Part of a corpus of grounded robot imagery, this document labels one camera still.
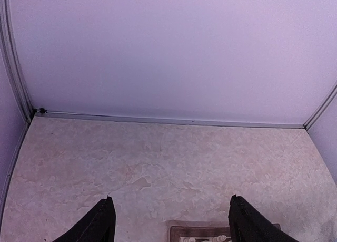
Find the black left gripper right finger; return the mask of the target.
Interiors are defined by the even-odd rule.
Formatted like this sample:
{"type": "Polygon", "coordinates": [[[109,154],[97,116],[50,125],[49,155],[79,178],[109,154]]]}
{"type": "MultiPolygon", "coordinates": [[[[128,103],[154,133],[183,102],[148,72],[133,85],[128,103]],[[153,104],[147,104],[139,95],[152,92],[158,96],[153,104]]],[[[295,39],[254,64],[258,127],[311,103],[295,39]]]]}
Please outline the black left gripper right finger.
{"type": "Polygon", "coordinates": [[[231,241],[295,241],[268,221],[243,197],[237,195],[233,195],[230,200],[229,225],[231,241]]]}

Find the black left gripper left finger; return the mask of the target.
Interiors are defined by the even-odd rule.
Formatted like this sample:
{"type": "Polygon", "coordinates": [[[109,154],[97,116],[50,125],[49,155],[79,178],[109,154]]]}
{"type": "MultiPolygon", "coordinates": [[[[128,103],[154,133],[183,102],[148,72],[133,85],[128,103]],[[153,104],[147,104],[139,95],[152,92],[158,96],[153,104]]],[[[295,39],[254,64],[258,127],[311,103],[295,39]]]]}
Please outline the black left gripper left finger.
{"type": "Polygon", "coordinates": [[[112,197],[101,199],[56,241],[114,241],[116,212],[112,197]]]}

